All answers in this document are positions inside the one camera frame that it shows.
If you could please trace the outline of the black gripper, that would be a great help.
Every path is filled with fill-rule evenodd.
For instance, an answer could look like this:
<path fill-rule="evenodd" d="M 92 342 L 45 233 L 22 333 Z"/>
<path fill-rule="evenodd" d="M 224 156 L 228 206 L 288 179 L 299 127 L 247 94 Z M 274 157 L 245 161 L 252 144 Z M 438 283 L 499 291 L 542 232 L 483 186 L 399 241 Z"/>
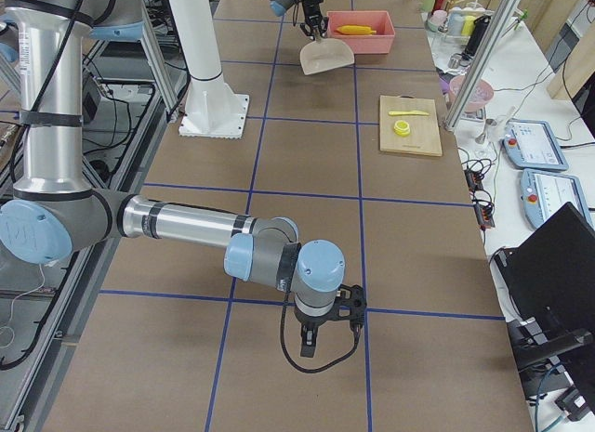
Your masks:
<path fill-rule="evenodd" d="M 318 329 L 327 321 L 348 321 L 354 340 L 359 341 L 367 307 L 362 286 L 341 284 L 338 290 L 332 293 L 331 300 L 320 308 L 307 305 L 298 294 L 295 294 L 294 301 L 294 312 L 301 325 L 301 357 L 315 355 Z"/>
<path fill-rule="evenodd" d="M 327 26 L 325 25 L 325 17 L 320 9 L 320 4 L 324 0 L 302 0 L 302 10 L 304 14 L 304 22 L 299 24 L 300 30 L 307 36 L 311 37 L 309 29 L 318 29 L 318 34 L 322 38 L 326 37 Z"/>

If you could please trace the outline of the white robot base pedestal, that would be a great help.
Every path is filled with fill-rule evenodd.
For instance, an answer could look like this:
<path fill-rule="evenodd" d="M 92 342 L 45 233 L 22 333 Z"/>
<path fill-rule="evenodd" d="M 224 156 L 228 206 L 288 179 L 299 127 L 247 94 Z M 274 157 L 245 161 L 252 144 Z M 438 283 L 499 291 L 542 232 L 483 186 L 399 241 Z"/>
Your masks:
<path fill-rule="evenodd" d="M 179 133 L 184 137 L 240 138 L 249 96 L 226 83 L 209 0 L 168 0 L 191 82 Z"/>

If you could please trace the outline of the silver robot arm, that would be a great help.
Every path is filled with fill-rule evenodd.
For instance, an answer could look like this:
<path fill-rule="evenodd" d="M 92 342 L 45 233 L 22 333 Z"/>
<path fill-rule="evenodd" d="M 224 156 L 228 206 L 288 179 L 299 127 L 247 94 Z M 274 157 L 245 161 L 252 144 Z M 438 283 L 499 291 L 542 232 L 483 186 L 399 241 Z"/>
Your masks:
<path fill-rule="evenodd" d="M 312 357 L 321 325 L 364 327 L 364 290 L 347 286 L 332 242 L 300 243 L 283 217 L 237 215 L 96 189 L 83 177 L 82 42 L 137 41 L 143 0 L 5 0 L 19 30 L 23 173 L 1 209 L 1 240 L 17 258 L 46 264 L 98 242 L 147 236 L 221 247 L 228 275 L 276 288 L 294 302 L 301 350 Z"/>
<path fill-rule="evenodd" d="M 299 24 L 301 31 L 311 40 L 326 37 L 328 17 L 323 15 L 321 4 L 324 0 L 270 0 L 271 10 L 277 17 L 282 17 L 292 10 L 292 24 L 298 24 L 298 7 L 303 11 L 304 21 Z"/>

